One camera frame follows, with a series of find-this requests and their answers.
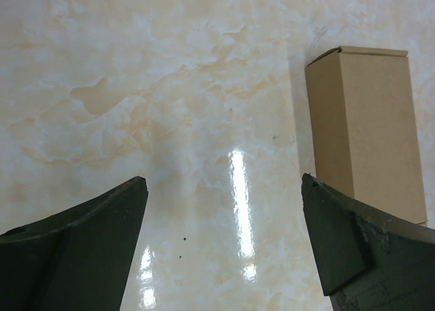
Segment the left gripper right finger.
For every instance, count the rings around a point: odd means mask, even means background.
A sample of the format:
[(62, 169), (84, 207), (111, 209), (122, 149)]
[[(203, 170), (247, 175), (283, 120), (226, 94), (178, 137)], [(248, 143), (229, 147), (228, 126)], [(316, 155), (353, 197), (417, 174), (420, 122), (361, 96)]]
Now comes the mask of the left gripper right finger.
[(303, 174), (303, 212), (334, 310), (433, 310), (434, 230)]

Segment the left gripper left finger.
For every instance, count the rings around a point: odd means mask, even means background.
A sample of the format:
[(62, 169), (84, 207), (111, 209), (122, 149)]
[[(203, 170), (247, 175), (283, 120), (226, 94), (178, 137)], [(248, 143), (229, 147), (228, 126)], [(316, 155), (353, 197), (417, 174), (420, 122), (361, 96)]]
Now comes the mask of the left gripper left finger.
[(148, 190), (134, 177), (1, 235), (2, 310), (119, 310)]

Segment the brown cardboard box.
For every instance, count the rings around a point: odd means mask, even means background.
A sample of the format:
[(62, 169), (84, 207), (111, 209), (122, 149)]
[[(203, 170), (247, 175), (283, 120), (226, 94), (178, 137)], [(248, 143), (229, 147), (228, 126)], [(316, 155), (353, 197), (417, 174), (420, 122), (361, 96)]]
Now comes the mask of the brown cardboard box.
[(393, 216), (428, 220), (405, 50), (339, 46), (305, 69), (319, 180)]

